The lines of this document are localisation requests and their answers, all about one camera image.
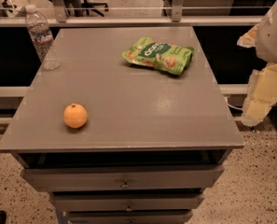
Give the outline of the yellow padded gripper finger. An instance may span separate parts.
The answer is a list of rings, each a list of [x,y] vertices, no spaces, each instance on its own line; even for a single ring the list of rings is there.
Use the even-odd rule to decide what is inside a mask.
[[[277,63],[268,63],[261,71],[254,70],[249,77],[247,96],[242,106],[244,126],[257,126],[277,103]]]

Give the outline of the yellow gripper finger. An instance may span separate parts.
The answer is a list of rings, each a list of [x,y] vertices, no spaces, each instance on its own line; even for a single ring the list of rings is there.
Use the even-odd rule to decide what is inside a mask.
[[[256,34],[258,25],[253,26],[247,33],[240,36],[237,45],[243,48],[254,48],[256,46]]]

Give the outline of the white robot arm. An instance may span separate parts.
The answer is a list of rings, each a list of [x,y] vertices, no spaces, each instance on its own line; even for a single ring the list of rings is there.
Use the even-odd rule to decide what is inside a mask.
[[[241,122],[257,126],[277,103],[277,1],[260,23],[241,36],[237,45],[255,48],[256,56],[267,63],[249,77],[247,96],[242,105]]]

